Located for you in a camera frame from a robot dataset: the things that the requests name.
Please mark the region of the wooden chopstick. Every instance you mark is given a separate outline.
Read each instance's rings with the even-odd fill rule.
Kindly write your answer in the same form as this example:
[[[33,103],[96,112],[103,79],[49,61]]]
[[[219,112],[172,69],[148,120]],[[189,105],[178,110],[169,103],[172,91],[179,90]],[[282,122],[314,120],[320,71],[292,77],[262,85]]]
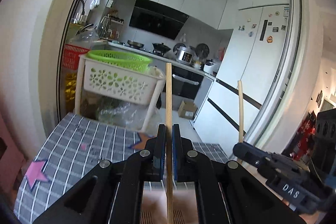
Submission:
[[[172,155],[172,64],[166,64],[166,196],[167,223],[174,223],[173,215],[173,155]]]
[[[242,81],[238,80],[238,96],[239,96],[239,143],[243,142],[244,138],[244,106],[243,106],[243,86]]]

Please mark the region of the clear plastic bag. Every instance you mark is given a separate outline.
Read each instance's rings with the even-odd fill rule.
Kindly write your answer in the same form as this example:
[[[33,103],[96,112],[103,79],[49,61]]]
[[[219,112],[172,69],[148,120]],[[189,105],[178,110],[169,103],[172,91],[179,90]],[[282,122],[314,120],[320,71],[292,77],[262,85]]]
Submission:
[[[105,124],[139,131],[146,114],[147,106],[102,97],[97,104],[96,119]]]

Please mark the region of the cardboard box on floor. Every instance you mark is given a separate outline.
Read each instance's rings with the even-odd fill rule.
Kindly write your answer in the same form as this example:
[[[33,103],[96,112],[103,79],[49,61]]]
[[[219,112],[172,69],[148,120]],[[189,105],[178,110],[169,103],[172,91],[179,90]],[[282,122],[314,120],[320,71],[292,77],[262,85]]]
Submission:
[[[178,116],[181,118],[192,120],[197,112],[197,105],[191,101],[182,101],[178,109]]]

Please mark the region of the black built-in oven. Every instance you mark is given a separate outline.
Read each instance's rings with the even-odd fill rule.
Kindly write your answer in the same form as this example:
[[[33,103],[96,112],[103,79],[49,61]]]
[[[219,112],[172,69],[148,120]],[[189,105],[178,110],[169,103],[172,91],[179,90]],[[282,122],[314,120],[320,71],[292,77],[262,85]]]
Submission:
[[[203,79],[203,75],[172,66],[172,94],[194,100]]]

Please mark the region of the grey checked tablecloth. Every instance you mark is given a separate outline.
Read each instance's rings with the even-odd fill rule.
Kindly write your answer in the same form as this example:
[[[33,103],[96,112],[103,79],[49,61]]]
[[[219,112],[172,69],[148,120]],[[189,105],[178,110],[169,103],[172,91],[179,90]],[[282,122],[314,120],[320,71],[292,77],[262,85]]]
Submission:
[[[14,205],[21,223],[33,223],[48,207],[76,184],[101,160],[119,162],[138,152],[154,136],[109,126],[69,113],[55,127],[29,167],[46,181],[23,179]],[[193,148],[211,160],[228,161],[219,144],[193,142]],[[174,194],[182,200],[174,223],[198,223],[193,182],[174,182]],[[165,176],[161,182],[145,182],[141,223],[167,223]]]

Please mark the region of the white flower-pattern storage rack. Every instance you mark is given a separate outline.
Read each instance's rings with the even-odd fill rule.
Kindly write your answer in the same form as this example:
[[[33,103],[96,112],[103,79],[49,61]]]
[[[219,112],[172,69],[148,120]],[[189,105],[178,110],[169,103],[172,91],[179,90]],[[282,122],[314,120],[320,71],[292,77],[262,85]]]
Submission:
[[[83,90],[143,105],[147,107],[147,113],[140,132],[145,132],[165,82],[165,74],[156,67],[149,67],[148,72],[140,73],[90,59],[88,55],[80,55],[74,113],[80,113]]]

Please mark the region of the silver rice cooker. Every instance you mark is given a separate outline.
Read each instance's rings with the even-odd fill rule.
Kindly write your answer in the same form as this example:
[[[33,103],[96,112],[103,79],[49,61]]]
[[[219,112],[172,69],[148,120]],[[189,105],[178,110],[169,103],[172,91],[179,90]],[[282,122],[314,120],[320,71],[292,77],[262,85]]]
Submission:
[[[195,51],[192,50],[191,48],[180,46],[178,48],[178,52],[177,52],[177,56],[175,60],[181,64],[191,65],[194,54],[195,54]]]

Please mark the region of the green plastic basket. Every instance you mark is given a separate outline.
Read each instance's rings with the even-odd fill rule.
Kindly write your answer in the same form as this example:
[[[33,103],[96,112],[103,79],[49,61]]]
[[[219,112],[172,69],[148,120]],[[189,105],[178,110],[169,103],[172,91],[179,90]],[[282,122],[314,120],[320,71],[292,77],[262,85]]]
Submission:
[[[145,72],[147,70],[147,67],[153,61],[149,57],[138,55],[135,53],[111,50],[91,50],[87,53],[87,57],[92,60],[100,61],[137,72]]]

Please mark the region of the black wok on stove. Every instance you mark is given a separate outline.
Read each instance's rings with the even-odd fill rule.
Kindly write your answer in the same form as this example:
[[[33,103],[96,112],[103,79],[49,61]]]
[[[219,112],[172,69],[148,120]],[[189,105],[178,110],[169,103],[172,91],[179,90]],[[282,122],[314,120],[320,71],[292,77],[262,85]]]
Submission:
[[[164,45],[164,43],[153,43],[153,48],[154,50],[161,52],[163,55],[171,50],[171,48]]]

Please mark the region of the red plastic basket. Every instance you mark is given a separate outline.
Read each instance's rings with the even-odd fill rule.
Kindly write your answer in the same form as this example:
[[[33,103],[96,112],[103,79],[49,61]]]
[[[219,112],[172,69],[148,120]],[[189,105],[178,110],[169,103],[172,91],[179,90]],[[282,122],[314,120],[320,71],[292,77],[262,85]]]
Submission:
[[[80,55],[89,52],[89,49],[66,44],[64,46],[62,67],[76,71],[78,70]]]

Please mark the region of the black range hood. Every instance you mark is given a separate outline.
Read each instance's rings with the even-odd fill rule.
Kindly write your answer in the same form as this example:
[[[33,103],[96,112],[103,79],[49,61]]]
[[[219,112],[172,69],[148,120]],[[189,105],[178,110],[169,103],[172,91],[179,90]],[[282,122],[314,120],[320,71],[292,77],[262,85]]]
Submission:
[[[136,0],[129,26],[175,40],[189,16],[150,0]]]

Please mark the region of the white refrigerator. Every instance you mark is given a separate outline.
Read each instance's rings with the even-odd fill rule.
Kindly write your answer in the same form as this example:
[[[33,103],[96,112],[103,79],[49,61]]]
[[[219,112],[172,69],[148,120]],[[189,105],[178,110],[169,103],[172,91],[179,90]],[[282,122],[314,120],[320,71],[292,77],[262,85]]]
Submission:
[[[239,11],[216,80],[194,123],[202,142],[232,154],[239,141],[238,81],[243,88],[244,132],[249,131],[274,81],[288,15],[288,5]]]

